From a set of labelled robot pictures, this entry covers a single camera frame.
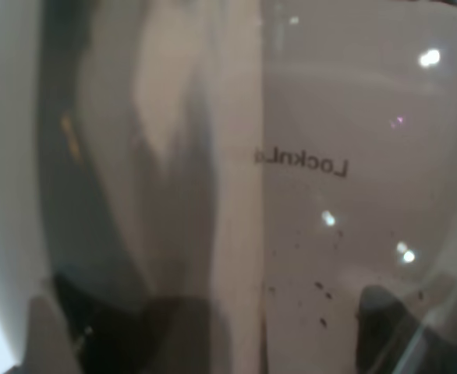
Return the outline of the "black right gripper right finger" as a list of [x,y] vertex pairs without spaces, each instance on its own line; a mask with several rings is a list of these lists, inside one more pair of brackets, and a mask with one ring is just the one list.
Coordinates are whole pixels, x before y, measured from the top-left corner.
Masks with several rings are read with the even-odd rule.
[[358,373],[457,373],[457,343],[420,322],[386,288],[366,286],[356,317]]

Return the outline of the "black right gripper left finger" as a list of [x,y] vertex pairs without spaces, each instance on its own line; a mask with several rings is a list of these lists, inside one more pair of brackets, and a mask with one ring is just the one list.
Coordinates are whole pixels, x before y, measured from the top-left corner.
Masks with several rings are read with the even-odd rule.
[[156,297],[128,312],[55,278],[58,318],[30,301],[27,373],[227,373],[229,334],[209,301]]

